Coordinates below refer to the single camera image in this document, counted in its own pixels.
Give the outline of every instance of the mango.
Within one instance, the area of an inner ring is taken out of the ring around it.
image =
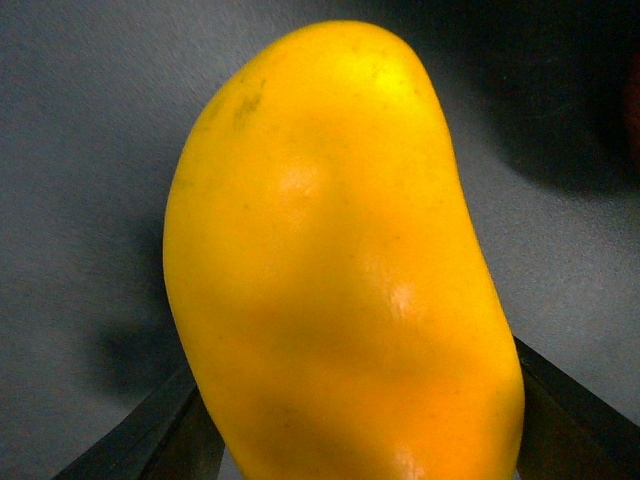
[[[521,370],[428,74],[355,21],[290,33],[204,108],[164,269],[247,480],[507,480]]]

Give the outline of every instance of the yellow mango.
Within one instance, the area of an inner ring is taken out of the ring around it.
[[[430,79],[366,23],[297,30],[198,118],[164,266],[247,480],[510,480],[523,385]]]

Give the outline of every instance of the mango skin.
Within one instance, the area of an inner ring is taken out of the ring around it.
[[[332,21],[275,42],[197,120],[167,292],[247,480],[511,480],[513,338],[411,48]]]

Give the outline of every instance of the dark object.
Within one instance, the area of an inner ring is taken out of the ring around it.
[[[640,428],[516,339],[525,380],[522,480],[640,478]],[[54,480],[217,478],[224,443],[187,368]]]
[[[212,479],[223,452],[222,437],[183,367],[55,480]]]
[[[516,339],[525,383],[523,480],[640,478],[640,428]]]

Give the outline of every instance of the gray surface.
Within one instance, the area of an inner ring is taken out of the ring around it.
[[[514,332],[640,423],[640,191],[607,113],[634,2],[389,3],[0,4],[0,478],[51,477],[184,361],[161,229],[186,135],[267,43],[336,17],[430,70]]]

